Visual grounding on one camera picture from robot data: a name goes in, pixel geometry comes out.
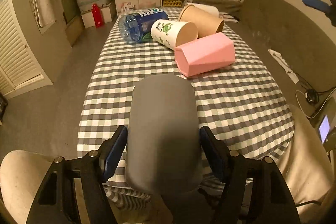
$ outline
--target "red bottle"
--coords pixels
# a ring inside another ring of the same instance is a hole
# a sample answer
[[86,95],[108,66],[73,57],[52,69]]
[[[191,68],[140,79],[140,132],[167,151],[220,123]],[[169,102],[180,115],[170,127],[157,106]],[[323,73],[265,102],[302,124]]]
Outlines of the red bottle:
[[94,23],[96,24],[96,28],[104,25],[103,17],[101,16],[100,9],[96,3],[92,5],[92,15],[93,15]]

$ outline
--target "gray floor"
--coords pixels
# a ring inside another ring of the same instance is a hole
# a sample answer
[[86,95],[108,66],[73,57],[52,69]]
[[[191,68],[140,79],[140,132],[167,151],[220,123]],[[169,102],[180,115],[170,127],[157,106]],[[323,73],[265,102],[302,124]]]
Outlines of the gray floor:
[[12,150],[77,157],[84,97],[100,51],[114,22],[86,29],[54,85],[9,100],[0,127],[0,162]]

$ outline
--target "white box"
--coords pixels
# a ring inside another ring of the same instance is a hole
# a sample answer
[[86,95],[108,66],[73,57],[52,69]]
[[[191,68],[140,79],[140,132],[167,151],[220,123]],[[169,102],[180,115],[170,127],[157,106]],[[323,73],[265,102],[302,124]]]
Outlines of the white box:
[[[104,23],[111,22],[116,14],[115,5],[108,4],[107,6],[100,7],[101,14],[104,19]],[[95,26],[95,20],[93,19],[92,10],[82,13],[82,19],[85,28]]]

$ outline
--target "bottle on countertop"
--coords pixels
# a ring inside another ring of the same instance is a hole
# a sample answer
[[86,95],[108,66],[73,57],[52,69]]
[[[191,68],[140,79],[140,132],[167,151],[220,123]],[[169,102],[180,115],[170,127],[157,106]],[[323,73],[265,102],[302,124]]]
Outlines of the bottle on countertop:
[[158,19],[168,19],[160,8],[141,10],[119,19],[119,32],[128,44],[146,42],[152,39],[151,28]]

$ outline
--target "bolt head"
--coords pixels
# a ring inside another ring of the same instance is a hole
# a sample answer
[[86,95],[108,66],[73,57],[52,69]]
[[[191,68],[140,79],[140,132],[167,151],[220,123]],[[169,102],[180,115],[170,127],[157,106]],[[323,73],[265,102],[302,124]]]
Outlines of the bolt head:
[[95,156],[97,156],[98,155],[98,151],[97,150],[91,150],[90,152],[89,152],[89,156],[90,157],[95,157]]
[[231,155],[232,157],[237,157],[237,156],[239,155],[239,152],[236,151],[236,150],[231,150],[231,151],[230,151],[230,155]]
[[54,159],[55,163],[60,163],[63,160],[63,158],[61,156],[57,157],[56,159]]
[[265,160],[268,164],[271,164],[271,163],[273,162],[273,159],[272,159],[271,157],[269,157],[269,156],[266,156],[266,157],[264,158],[264,160]]

